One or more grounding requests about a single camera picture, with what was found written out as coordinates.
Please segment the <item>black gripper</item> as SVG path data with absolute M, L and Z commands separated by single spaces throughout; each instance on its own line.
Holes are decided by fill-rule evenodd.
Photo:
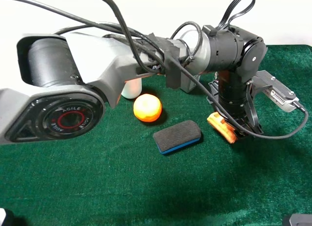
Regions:
M 224 103 L 223 107 L 234 118 L 234 120 L 245 129 L 258 135 L 263 134 L 262 127 L 259 123 L 258 115 L 253 101 L 253 81 L 246 83 L 246 90 L 244 91 L 244 98 L 236 101 L 228 101 Z M 208 118 L 207 122 L 217 130 L 230 144 L 234 144 L 237 140 L 245 138 L 248 134 L 237 128 L 223 112 L 212 102 L 207 99 L 208 103 L 214 108 Z

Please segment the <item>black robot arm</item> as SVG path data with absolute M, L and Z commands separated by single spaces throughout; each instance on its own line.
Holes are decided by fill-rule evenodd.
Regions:
M 1 144 L 83 135 L 116 107 L 127 83 L 163 74 L 169 88 L 189 92 L 203 73 L 218 73 L 216 111 L 240 133 L 262 134 L 252 82 L 267 51 L 263 40 L 230 26 L 199 29 L 194 48 L 181 39 L 136 39 L 139 66 L 123 37 L 26 34 L 0 44 Z

